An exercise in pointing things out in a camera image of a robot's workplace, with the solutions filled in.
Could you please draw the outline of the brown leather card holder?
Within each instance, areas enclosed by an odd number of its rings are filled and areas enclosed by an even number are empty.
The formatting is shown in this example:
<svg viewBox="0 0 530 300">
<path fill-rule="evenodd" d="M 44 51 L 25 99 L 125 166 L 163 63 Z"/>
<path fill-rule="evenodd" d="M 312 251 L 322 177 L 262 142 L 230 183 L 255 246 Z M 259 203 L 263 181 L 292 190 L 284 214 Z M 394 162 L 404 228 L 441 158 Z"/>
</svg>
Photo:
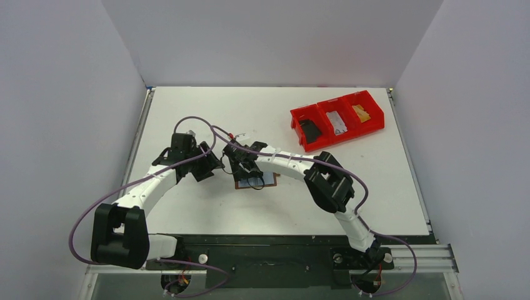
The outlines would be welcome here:
<svg viewBox="0 0 530 300">
<path fill-rule="evenodd" d="M 262 176 L 240 179 L 235 182 L 235 189 L 254 189 L 277 186 L 279 174 L 274 172 L 264 172 Z"/>
</svg>

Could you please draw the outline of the black VIP card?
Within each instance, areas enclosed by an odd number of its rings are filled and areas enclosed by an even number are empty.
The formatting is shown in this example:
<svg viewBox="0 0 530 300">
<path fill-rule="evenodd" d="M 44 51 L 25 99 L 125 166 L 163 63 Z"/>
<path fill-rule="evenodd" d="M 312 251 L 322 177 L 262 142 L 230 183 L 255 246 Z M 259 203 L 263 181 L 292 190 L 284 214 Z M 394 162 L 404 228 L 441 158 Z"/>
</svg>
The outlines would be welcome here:
<svg viewBox="0 0 530 300">
<path fill-rule="evenodd" d="M 303 119 L 299 122 L 306 144 L 316 142 L 323 134 L 316 123 L 310 119 Z"/>
</svg>

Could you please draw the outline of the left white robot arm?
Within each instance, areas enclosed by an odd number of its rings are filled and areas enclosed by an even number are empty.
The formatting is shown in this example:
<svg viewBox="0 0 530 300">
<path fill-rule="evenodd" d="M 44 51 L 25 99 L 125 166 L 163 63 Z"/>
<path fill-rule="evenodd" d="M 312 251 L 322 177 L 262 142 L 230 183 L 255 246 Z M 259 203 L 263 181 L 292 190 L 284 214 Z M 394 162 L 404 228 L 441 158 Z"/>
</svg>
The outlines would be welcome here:
<svg viewBox="0 0 530 300">
<path fill-rule="evenodd" d="M 200 182 L 213 176 L 223 164 L 211 146 L 197 142 L 193 133 L 174 133 L 169 147 L 151 163 L 146 175 L 111 204 L 94 212 L 91 259 L 131 269 L 162 259 L 172 269 L 182 267 L 186 251 L 176 237 L 151 234 L 146 218 L 159 200 L 182 178 L 192 174 Z"/>
</svg>

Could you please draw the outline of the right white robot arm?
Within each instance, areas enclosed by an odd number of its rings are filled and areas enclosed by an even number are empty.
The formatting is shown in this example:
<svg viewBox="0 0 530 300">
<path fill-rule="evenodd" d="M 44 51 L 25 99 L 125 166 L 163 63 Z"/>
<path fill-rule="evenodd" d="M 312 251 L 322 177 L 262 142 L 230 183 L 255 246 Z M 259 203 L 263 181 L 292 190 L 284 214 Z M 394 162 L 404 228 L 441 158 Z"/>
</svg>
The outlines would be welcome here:
<svg viewBox="0 0 530 300">
<path fill-rule="evenodd" d="M 353 248 L 352 258 L 361 267 L 370 266 L 378 257 L 376 237 L 361 221 L 359 210 L 349 208 L 354 198 L 354 176 L 326 151 L 317 156 L 293 154 L 256 141 L 250 146 L 232 140 L 222 150 L 237 177 L 257 178 L 276 173 L 303 182 L 320 209 L 331 213 L 341 225 Z"/>
</svg>

